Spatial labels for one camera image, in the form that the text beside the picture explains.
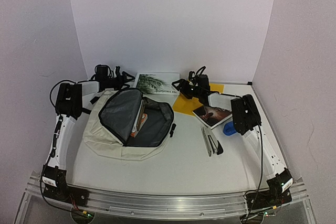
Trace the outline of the dark cover paperback book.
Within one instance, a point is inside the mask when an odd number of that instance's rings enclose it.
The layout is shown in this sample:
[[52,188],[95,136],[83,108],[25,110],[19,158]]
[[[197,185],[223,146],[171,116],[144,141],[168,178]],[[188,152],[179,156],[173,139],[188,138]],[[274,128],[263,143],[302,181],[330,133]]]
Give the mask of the dark cover paperback book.
[[192,113],[211,130],[232,117],[230,110],[205,105],[193,110]]

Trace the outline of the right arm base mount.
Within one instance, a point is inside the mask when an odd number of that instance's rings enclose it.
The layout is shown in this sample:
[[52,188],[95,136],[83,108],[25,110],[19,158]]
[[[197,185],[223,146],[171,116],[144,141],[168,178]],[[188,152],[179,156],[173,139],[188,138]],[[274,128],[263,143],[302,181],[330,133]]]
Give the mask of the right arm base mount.
[[286,187],[284,182],[279,182],[274,178],[267,180],[267,184],[269,186],[267,190],[249,190],[244,194],[248,210],[256,211],[259,209],[273,208],[274,206],[280,207],[292,201],[289,187],[283,191]]

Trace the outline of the orange cover paperback book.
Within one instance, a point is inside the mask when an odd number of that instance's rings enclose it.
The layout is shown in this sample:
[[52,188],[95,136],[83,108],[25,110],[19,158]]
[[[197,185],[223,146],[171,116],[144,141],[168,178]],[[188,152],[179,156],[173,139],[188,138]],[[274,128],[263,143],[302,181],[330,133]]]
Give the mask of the orange cover paperback book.
[[137,134],[138,134],[139,131],[142,129],[142,127],[143,127],[143,125],[145,124],[145,122],[147,121],[147,119],[148,119],[148,115],[147,115],[146,113],[144,113],[144,114],[142,115],[140,124],[137,125],[137,126],[135,127],[134,130],[132,130],[132,132],[131,132],[131,134],[130,134],[131,137],[136,137],[136,136],[137,136]]

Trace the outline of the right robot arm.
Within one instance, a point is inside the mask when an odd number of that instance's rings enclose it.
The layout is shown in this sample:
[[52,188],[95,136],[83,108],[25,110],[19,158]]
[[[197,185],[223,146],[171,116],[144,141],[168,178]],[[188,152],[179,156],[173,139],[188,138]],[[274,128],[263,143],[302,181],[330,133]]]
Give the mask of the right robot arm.
[[232,112],[232,128],[246,139],[256,153],[260,153],[262,174],[269,190],[282,194],[293,184],[292,175],[278,156],[262,127],[261,115],[251,94],[220,93],[211,89],[205,66],[189,72],[188,79],[172,82],[172,86],[187,99],[197,98],[202,105]]

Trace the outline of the white palm leaf book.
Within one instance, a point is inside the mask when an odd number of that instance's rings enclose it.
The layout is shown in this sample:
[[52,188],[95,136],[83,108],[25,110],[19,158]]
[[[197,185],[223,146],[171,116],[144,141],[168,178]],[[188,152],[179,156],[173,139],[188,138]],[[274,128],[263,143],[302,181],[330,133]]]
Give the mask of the white palm leaf book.
[[179,73],[174,72],[145,72],[138,73],[133,87],[143,94],[178,95],[172,82],[180,79]]

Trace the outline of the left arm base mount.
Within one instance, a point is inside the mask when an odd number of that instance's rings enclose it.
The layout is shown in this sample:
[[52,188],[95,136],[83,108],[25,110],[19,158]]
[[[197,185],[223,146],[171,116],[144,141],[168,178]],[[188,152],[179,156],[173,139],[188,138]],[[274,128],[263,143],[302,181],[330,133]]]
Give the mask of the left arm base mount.
[[64,177],[56,179],[42,177],[42,183],[45,185],[43,196],[72,204],[76,207],[85,207],[89,197],[89,191],[83,188],[69,186]]

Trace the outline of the white Decorate book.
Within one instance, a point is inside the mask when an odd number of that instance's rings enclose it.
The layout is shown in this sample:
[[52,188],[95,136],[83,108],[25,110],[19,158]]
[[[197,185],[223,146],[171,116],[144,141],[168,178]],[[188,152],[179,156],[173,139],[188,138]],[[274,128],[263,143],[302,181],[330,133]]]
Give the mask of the white Decorate book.
[[144,107],[145,107],[145,105],[144,105],[144,99],[142,99],[141,103],[140,103],[140,107],[139,107],[138,113],[137,113],[137,116],[136,116],[135,121],[134,121],[134,125],[133,125],[132,130],[134,130],[135,127],[140,124],[142,115],[144,113]]

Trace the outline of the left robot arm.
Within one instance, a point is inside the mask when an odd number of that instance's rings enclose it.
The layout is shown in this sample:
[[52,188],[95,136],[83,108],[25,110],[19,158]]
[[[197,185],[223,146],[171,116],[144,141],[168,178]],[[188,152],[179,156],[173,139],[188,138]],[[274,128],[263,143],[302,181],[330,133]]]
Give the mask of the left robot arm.
[[50,151],[43,165],[40,181],[49,184],[50,191],[59,200],[67,200],[71,194],[68,185],[58,180],[60,172],[66,172],[66,156],[73,133],[73,127],[81,115],[91,113],[84,105],[85,99],[91,97],[93,105],[98,93],[106,89],[121,90],[128,88],[135,76],[116,66],[111,69],[108,65],[96,65],[90,79],[81,81],[61,80],[50,90],[49,101],[56,112],[56,125],[52,135]]

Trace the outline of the cream canvas backpack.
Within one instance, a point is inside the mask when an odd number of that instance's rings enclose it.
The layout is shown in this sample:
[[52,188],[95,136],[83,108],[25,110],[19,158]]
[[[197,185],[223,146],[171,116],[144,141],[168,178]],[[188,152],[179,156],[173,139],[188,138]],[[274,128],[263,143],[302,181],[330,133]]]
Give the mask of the cream canvas backpack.
[[[131,137],[142,99],[148,119],[137,136]],[[143,161],[163,151],[175,126],[168,103],[155,101],[137,88],[106,90],[94,104],[82,139],[97,155]]]

